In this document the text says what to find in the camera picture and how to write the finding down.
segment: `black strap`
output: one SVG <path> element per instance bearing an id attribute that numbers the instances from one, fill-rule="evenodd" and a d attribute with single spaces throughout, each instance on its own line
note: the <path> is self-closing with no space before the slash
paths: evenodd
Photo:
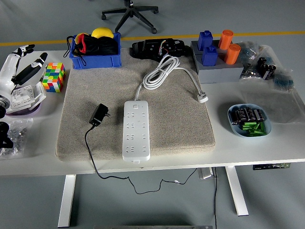
<path id="1" fill-rule="evenodd" d="M 67 37 L 67 45 L 68 45 L 68 49 L 67 51 L 65 52 L 65 54 L 63 55 L 64 58 L 66 58 L 68 56 L 68 54 L 70 53 L 70 50 L 71 50 L 71 45 L 70 45 L 70 42 L 69 42 L 69 39 L 72 38 L 72 39 L 75 39 L 74 36 L 69 36 Z M 77 50 L 75 51 L 76 49 L 72 50 L 72 54 L 75 55 L 75 56 L 78 56 L 81 58 L 81 62 L 84 66 L 87 65 L 86 61 L 84 60 L 84 58 L 79 54 L 79 52 L 77 52 Z"/>

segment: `gray floor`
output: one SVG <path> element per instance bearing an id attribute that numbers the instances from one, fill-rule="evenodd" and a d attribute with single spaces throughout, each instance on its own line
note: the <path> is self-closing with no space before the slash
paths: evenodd
<path id="1" fill-rule="evenodd" d="M 305 5 L 284 1 L 196 1 L 135 0 L 139 5 L 157 5 L 159 14 L 143 13 L 157 28 L 155 36 L 221 33 L 305 31 Z M 102 10 L 123 6 L 122 0 L 0 0 L 0 66 L 18 46 L 7 42 L 65 40 L 79 32 L 90 33 L 100 26 L 114 28 L 121 15 L 101 21 Z M 122 37 L 154 36 L 136 18 L 119 30 Z M 305 101 L 303 53 L 305 35 L 236 37 L 270 45 L 281 63 L 294 71 L 296 88 Z M 182 38 L 189 44 L 192 38 Z M 130 47 L 132 41 L 122 41 Z M 64 50 L 66 44 L 41 44 L 35 50 Z M 157 189 L 162 178 L 183 182 L 193 169 L 119 173 L 130 176 L 138 191 Z M 253 171 L 237 167 L 249 216 L 238 217 L 225 169 L 218 172 L 216 198 L 219 229 L 302 229 L 305 225 L 305 163 L 289 169 Z M 64 177 L 0 178 L 0 228 L 57 228 Z M 136 195 L 127 181 L 101 180 L 97 175 L 78 175 L 71 227 L 94 225 L 213 225 L 215 180 L 200 180 L 194 173 L 184 185 L 163 183 L 159 192 Z"/>

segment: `power strip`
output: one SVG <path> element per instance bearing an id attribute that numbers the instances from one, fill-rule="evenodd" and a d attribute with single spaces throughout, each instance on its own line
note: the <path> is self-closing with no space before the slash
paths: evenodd
<path id="1" fill-rule="evenodd" d="M 135 164 L 149 160 L 148 103 L 146 101 L 125 102 L 123 122 L 123 160 Z"/>

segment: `white cable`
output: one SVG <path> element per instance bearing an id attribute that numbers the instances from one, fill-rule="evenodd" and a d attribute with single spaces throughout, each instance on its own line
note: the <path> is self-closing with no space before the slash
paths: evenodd
<path id="1" fill-rule="evenodd" d="M 197 90 L 198 90 L 198 100 L 201 103 L 204 103 L 208 100 L 206 94 L 200 89 L 198 86 L 196 80 L 192 76 L 192 74 L 185 68 L 178 67 L 180 65 L 180 61 L 178 57 L 173 57 L 170 55 L 165 55 L 161 59 L 159 65 L 153 70 L 152 72 L 148 73 L 146 76 L 144 76 L 143 83 L 140 84 L 135 100 L 138 100 L 140 89 L 142 86 L 144 86 L 148 90 L 154 90 L 161 86 L 161 84 L 165 81 L 166 77 L 175 69 L 181 69 L 186 71 L 186 73 L 189 74 L 190 78 L 192 79 L 193 83 L 195 84 Z"/>

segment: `yellow ball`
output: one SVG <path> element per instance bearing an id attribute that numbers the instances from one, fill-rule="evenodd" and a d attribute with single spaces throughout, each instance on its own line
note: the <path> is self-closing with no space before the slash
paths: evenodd
<path id="1" fill-rule="evenodd" d="M 99 27 L 99 28 L 96 28 L 95 30 L 93 30 L 91 36 L 96 37 L 96 38 L 100 38 L 100 37 L 113 38 L 114 34 L 112 33 L 112 31 L 109 28 Z"/>

